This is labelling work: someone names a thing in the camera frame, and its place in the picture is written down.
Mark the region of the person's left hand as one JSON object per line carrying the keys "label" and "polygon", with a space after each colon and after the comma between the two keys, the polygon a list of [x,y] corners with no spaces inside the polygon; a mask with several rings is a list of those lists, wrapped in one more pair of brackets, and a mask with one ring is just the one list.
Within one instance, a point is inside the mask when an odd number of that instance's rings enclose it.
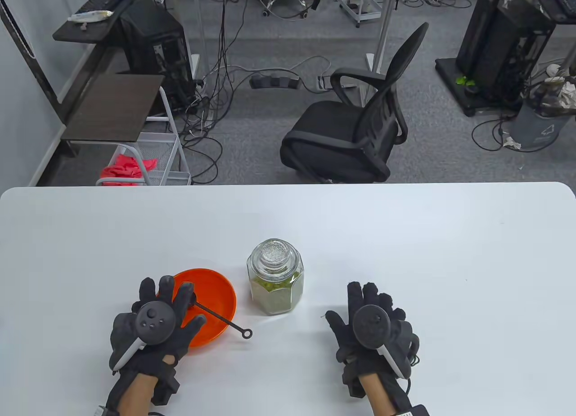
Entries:
{"label": "person's left hand", "polygon": [[[109,367],[121,375],[137,373],[165,380],[174,375],[175,367],[189,352],[189,346],[207,319],[200,314],[194,317],[185,327],[182,323],[192,302],[196,301],[195,285],[183,283],[174,295],[174,276],[163,276],[157,286],[150,277],[145,278],[139,287],[139,299],[133,303],[129,313],[120,313],[115,317],[110,336],[112,355]],[[144,305],[160,301],[171,308],[174,313],[175,326],[171,335],[160,344],[146,344],[138,349],[120,369],[115,366],[137,338],[137,314]]]}

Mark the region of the person's right hand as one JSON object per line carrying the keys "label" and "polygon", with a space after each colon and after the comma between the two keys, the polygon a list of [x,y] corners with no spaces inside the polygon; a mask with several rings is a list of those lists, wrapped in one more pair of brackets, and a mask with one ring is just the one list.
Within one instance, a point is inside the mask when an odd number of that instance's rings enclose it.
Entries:
{"label": "person's right hand", "polygon": [[333,310],[325,313],[337,340],[337,362],[347,366],[346,379],[368,374],[409,379],[420,340],[405,311],[393,307],[392,297],[373,282],[358,281],[347,285],[347,309],[347,322]]}

